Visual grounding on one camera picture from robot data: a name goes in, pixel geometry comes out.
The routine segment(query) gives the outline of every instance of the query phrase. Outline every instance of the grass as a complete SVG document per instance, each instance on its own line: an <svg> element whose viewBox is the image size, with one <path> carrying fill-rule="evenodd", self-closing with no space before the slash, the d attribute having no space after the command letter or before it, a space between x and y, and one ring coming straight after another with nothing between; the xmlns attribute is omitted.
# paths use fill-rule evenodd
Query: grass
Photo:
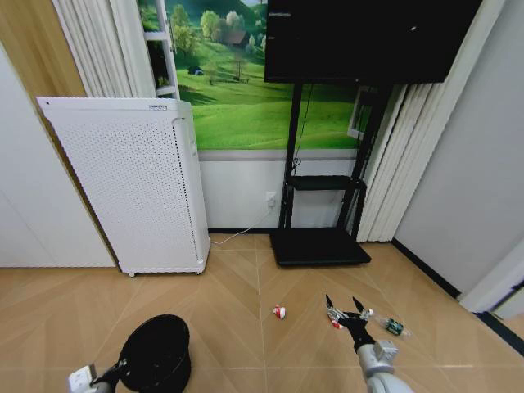
<svg viewBox="0 0 524 393"><path fill-rule="evenodd" d="M201 36L191 56L175 56L180 96L193 104L195 130L200 150L283 149L291 112L289 84L264 82L264 54L247 55ZM242 54L243 83L233 81L235 56ZM189 75L189 66L200 66L205 75ZM216 76L210 84L210 72ZM309 95L302 95L299 135ZM309 104L301 148L352 148L356 141L347 136L355 91L349 88L317 85Z"/></svg>

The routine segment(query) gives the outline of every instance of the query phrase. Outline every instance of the white air purifier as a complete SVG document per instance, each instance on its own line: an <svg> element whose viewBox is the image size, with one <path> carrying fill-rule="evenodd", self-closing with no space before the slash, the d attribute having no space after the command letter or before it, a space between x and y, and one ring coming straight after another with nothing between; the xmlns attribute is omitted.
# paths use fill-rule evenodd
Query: white air purifier
<svg viewBox="0 0 524 393"><path fill-rule="evenodd" d="M39 97L118 258L134 273L201 273L210 249L191 105Z"/></svg>

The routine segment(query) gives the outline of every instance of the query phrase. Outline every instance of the black tv stand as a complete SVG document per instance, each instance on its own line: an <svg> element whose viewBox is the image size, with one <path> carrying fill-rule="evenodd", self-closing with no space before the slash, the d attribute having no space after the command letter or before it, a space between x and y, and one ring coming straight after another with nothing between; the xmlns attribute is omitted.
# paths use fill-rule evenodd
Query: black tv stand
<svg viewBox="0 0 524 393"><path fill-rule="evenodd" d="M372 107L366 132L357 152L351 176L294 176L296 132L302 98L302 82L293 87L286 168L278 229L270 234L277 263L281 266L325 266L368 263L371 258L356 242L364 208L366 185L361 179L374 139L391 94L391 86L381 86L375 93L361 96ZM341 212L335 228L292 228L293 197L297 191L344 190ZM351 232L346 231L352 201L358 194Z"/></svg>

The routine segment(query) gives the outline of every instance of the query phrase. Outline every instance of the black television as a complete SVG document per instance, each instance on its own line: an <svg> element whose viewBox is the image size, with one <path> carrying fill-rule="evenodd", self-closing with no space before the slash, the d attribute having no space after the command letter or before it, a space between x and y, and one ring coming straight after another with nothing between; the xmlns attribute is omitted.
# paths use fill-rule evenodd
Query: black television
<svg viewBox="0 0 524 393"><path fill-rule="evenodd" d="M442 82L481 0L268 0L266 82Z"/></svg>

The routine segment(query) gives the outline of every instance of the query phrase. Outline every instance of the power cord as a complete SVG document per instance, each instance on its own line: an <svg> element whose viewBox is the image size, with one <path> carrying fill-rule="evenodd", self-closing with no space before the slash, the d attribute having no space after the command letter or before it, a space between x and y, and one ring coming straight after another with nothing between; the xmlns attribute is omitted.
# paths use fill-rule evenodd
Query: power cord
<svg viewBox="0 0 524 393"><path fill-rule="evenodd" d="M302 159L298 157L298 152L300 150L300 145L302 144L302 135L304 135L305 120L308 118L309 102L311 101L311 93L313 92L313 86L314 84L311 84L311 86L309 87L308 104L305 107L304 120L302 120L302 130L300 131L300 136L298 138L298 148L296 149L295 158L293 158L293 166L291 167L293 174L296 174L296 167L302 163Z"/></svg>
<svg viewBox="0 0 524 393"><path fill-rule="evenodd" d="M273 210L273 207L269 207L268 211L265 212L264 216L261 219L259 219L255 224L252 224L248 229L244 229L243 231L241 231L239 233L235 233L234 235L228 237L225 240L222 240L221 242L211 242L211 243L213 243L213 244L224 244L225 242L233 239L235 236L242 235L243 233L246 233L247 231L249 231L253 227L256 227L258 224L260 224L269 215L269 213L271 213L271 210Z"/></svg>

